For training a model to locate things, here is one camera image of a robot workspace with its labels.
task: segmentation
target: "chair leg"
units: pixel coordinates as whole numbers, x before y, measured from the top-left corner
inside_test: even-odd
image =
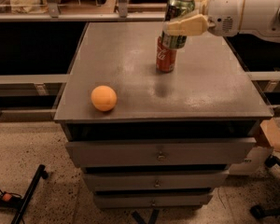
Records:
[[[271,155],[265,162],[264,164],[268,167],[268,168],[272,168],[274,165],[279,165],[280,166],[280,159],[277,158],[274,155]],[[274,208],[274,209],[268,209],[265,210],[263,209],[260,205],[255,205],[252,206],[250,209],[250,213],[252,214],[252,216],[256,219],[261,219],[264,217],[269,217],[269,216],[273,216],[273,217],[278,217],[280,216],[280,208]]]
[[[277,158],[274,155],[271,155],[265,162],[264,164],[268,167],[268,168],[272,168],[275,164],[280,166],[280,159]]]
[[[262,219],[264,217],[278,217],[280,216],[280,208],[265,210],[260,205],[255,205],[250,209],[250,213],[256,219]]]
[[[21,222],[22,216],[26,211],[26,208],[28,206],[28,203],[30,202],[30,199],[32,198],[36,186],[38,184],[38,181],[40,179],[40,177],[42,177],[43,179],[47,179],[48,178],[48,173],[45,171],[45,165],[39,165],[38,169],[36,170],[35,176],[32,179],[32,182],[30,183],[30,186],[28,188],[28,190],[25,193],[25,196],[23,197],[22,201],[21,201],[21,206],[18,207],[17,213],[14,216],[11,224],[19,224]]]

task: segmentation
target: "wheel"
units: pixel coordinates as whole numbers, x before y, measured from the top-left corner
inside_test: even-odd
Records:
[[[265,217],[264,210],[260,205],[252,206],[250,209],[250,213],[256,219],[262,219]]]
[[[48,173],[46,171],[43,171],[43,173],[41,174],[41,177],[43,179],[47,179],[49,177]]]
[[[275,164],[276,164],[276,159],[273,155],[271,155],[268,159],[266,159],[266,161],[264,162],[264,164],[268,167],[268,168],[272,168]]]

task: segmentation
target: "drawer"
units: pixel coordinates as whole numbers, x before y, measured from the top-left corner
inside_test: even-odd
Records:
[[[76,167],[240,163],[254,138],[69,142]]]
[[[138,189],[196,189],[220,187],[229,171],[86,174],[90,191]]]
[[[102,196],[93,195],[93,202],[99,208],[165,207],[204,205],[212,199],[211,194],[149,195],[149,196]]]

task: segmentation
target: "gray table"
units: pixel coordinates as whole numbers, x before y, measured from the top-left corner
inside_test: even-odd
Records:
[[[59,103],[55,120],[99,207],[208,203],[273,115],[222,37],[189,37],[161,73],[160,34],[161,22],[90,23]],[[99,85],[118,95],[110,112],[91,103]],[[217,182],[190,181],[208,176]]]

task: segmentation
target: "red soda can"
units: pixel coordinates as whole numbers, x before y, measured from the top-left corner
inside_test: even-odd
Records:
[[[175,69],[176,49],[166,48],[162,42],[161,37],[158,38],[157,48],[157,69],[162,72],[171,72]]]

